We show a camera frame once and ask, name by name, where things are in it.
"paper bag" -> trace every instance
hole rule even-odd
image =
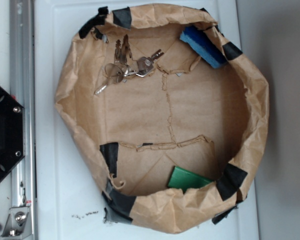
[[[179,40],[191,25],[226,65],[213,69]],[[164,55],[147,76],[95,94],[125,35],[130,61]],[[55,101],[116,222],[166,233],[197,226],[246,199],[265,149],[268,83],[204,10],[100,8],[72,39]],[[184,193],[168,188],[174,166],[214,181]]]

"sponge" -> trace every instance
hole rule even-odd
[[[207,35],[195,26],[186,27],[181,33],[180,40],[188,43],[214,69],[220,68],[227,63],[225,56],[210,41]]]

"screw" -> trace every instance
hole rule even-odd
[[[14,218],[17,223],[21,223],[21,222],[24,223],[27,216],[22,211],[20,211],[14,216]]]
[[[13,108],[13,111],[17,114],[17,113],[20,113],[20,111],[21,111],[21,108],[19,107],[19,106],[15,106],[14,108]]]
[[[10,230],[10,236],[11,237],[16,236],[16,235],[17,235],[17,230],[16,229]]]

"green object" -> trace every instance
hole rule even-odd
[[[168,187],[182,189],[185,193],[187,189],[199,189],[212,182],[213,180],[209,178],[175,166],[168,183]]]

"black tape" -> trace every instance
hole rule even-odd
[[[229,210],[217,214],[214,218],[212,218],[213,224],[217,225],[218,223],[221,222],[221,220],[223,220],[224,218],[227,218],[229,213],[231,213],[231,211],[233,209],[237,209],[237,208],[238,208],[237,205],[235,205],[234,207],[230,208]]]
[[[112,13],[113,13],[113,23],[115,25],[118,25],[125,29],[131,28],[132,17],[131,17],[131,11],[129,7],[114,10],[112,11]]]
[[[225,45],[222,46],[224,55],[228,61],[231,61],[233,59],[236,59],[239,57],[243,52],[237,48],[236,45],[234,45],[232,42],[228,42]]]
[[[103,34],[99,31],[98,28],[94,29],[94,34],[97,39],[102,39],[102,37],[103,37]]]
[[[208,14],[210,14],[204,7],[201,8],[200,10],[201,10],[201,11],[204,11],[204,12],[206,12],[206,13],[208,13]]]
[[[117,161],[118,161],[119,143],[111,142],[100,145],[100,152],[102,153],[106,164],[108,165],[109,172],[113,177],[117,177]]]
[[[79,30],[79,36],[81,39],[84,39],[90,30],[96,25],[105,25],[106,17],[109,14],[107,6],[100,7],[98,9],[98,14],[87,21]]]
[[[226,165],[222,177],[216,181],[216,188],[223,201],[238,191],[247,175],[246,171],[230,163]]]
[[[102,196],[104,197],[105,201],[108,204],[107,210],[109,212],[109,221],[111,219],[115,219],[113,222],[124,222],[129,223],[132,222],[132,218],[129,217],[132,207],[135,204],[136,196],[127,196],[122,194],[121,192],[118,192],[115,190],[111,182],[108,181],[106,185],[106,192],[110,196],[111,199],[109,199],[105,193],[102,193]]]
[[[133,219],[131,217],[126,217],[125,215],[112,209],[111,207],[105,207],[104,211],[105,211],[105,216],[104,216],[105,222],[110,221],[114,223],[132,224]]]

